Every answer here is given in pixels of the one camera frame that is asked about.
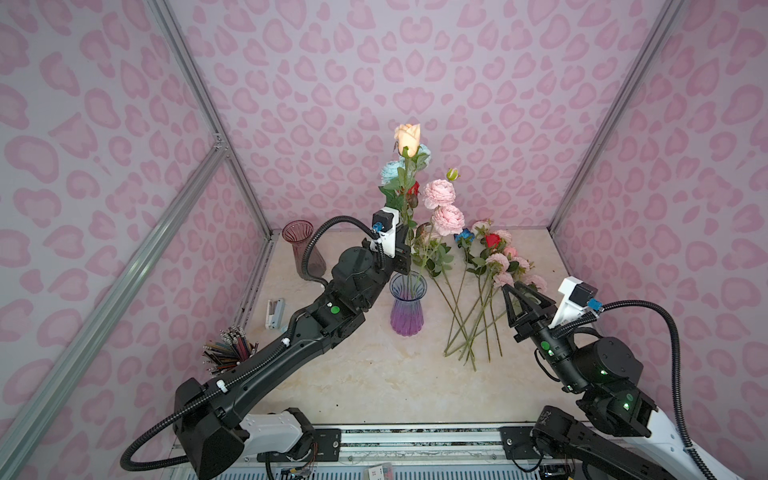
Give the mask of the purple gradient glass vase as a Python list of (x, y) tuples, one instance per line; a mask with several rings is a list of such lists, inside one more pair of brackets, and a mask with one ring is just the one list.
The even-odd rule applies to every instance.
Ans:
[(390, 293), (394, 304), (390, 325), (398, 335), (411, 337), (422, 330), (424, 313), (421, 301), (427, 293), (427, 288), (426, 279), (420, 273), (393, 276), (390, 281)]

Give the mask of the pink peony stem with bud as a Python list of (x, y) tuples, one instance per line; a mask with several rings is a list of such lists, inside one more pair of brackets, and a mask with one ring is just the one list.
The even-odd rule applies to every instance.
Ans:
[(413, 253), (417, 267), (433, 279), (450, 269), (453, 256), (447, 241), (461, 234), (466, 225), (465, 215), (456, 205), (454, 183), (459, 177), (459, 170), (450, 168), (444, 178), (427, 183), (420, 193), (430, 218), (416, 229)]

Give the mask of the red rose stem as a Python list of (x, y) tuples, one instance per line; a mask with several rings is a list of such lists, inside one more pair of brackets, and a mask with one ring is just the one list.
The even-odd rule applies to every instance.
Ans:
[(415, 209), (418, 206), (419, 188), (420, 188), (419, 182), (415, 181), (413, 185), (410, 187), (410, 189), (406, 192), (406, 195), (405, 195), (406, 203), (412, 209)]
[(502, 238), (495, 234), (495, 233), (489, 233), (484, 237), (485, 245), (488, 249), (497, 249), (499, 245), (502, 243)]

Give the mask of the light blue rose stem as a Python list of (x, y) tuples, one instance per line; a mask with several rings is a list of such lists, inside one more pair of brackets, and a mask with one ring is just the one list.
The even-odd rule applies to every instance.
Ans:
[(431, 151), (421, 144), (418, 148), (406, 147), (406, 155), (384, 165), (380, 172), (380, 192), (385, 197), (385, 206), (398, 210), (400, 218), (410, 228), (416, 227), (414, 212), (418, 207), (420, 184), (416, 174), (431, 162)]

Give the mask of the peach rose stem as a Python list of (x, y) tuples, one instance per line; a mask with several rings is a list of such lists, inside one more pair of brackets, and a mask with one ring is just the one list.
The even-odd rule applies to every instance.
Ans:
[(406, 192), (416, 180), (419, 167), (419, 149), (421, 144), (421, 126), (419, 124), (401, 124), (394, 133), (397, 152), (402, 158), (398, 167), (396, 192), (401, 197), (400, 212), (403, 225), (411, 228), (415, 209), (406, 203)]

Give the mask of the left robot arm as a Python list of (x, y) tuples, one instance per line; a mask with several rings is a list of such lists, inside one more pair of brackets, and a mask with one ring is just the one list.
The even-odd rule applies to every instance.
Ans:
[(192, 410), (174, 424), (200, 479), (213, 479), (243, 455), (279, 453), (302, 461), (314, 449), (314, 429), (296, 408), (249, 419), (256, 404), (290, 375), (352, 335), (365, 321), (394, 272), (410, 268), (410, 249), (397, 236), (392, 256), (369, 244), (345, 250), (332, 279), (311, 304), (296, 311), (287, 330), (219, 379), (193, 380), (177, 390), (177, 408)]

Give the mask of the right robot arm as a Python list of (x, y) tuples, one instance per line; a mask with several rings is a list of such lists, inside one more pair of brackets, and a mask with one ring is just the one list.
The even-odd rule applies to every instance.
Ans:
[[(560, 408), (545, 406), (529, 434), (542, 457), (572, 459), (614, 479), (734, 479), (736, 473), (701, 449), (684, 418), (681, 389), (681, 341), (673, 317), (646, 300), (603, 304), (595, 287), (575, 278), (563, 280), (560, 302), (520, 281), (502, 294), (515, 340), (535, 345), (542, 369), (564, 392), (577, 395), (585, 414), (579, 421)], [(670, 335), (673, 413), (667, 415), (638, 386), (643, 364), (620, 339), (598, 335), (579, 346), (575, 335), (592, 333), (600, 315), (621, 308), (657, 313)]]

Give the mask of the dark red glass vase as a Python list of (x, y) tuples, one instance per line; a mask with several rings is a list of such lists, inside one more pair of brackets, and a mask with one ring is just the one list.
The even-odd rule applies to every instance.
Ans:
[(282, 230), (282, 238), (292, 247), (296, 271), (304, 280), (307, 279), (308, 274), (315, 277), (323, 277), (326, 272), (326, 262), (317, 248), (313, 250), (309, 257), (307, 271), (304, 271), (302, 267), (303, 257), (313, 234), (314, 226), (307, 220), (294, 220), (288, 223)]

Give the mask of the pink peony stem pile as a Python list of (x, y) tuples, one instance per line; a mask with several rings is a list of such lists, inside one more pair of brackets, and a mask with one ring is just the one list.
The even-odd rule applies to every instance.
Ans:
[[(485, 343), (485, 356), (492, 358), (492, 350), (503, 354), (499, 334), (501, 315), (494, 303), (504, 285), (516, 281), (547, 290), (546, 281), (535, 273), (535, 264), (524, 258), (514, 245), (510, 231), (496, 228), (490, 220), (474, 223), (467, 229), (475, 234), (468, 249), (459, 248), (454, 240), (450, 245), (453, 261), (450, 269), (432, 279), (451, 314), (451, 324), (443, 354), (456, 355), (461, 361), (476, 366), (475, 341)], [(488, 249), (484, 237), (495, 233), (502, 238), (497, 249)]]

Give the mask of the red pen holder cup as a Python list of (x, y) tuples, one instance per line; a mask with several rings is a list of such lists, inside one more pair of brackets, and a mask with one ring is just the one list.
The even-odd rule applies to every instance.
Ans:
[(252, 357), (257, 349), (258, 344), (251, 342), (241, 327), (232, 326), (220, 331), (219, 340), (209, 340), (202, 355), (209, 373), (219, 376)]

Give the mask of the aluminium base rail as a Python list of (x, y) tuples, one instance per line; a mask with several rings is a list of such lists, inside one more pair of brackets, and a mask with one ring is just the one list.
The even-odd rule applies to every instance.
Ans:
[(275, 479), (604, 479), (529, 443), (530, 422), (319, 425), (318, 458), (273, 461)]

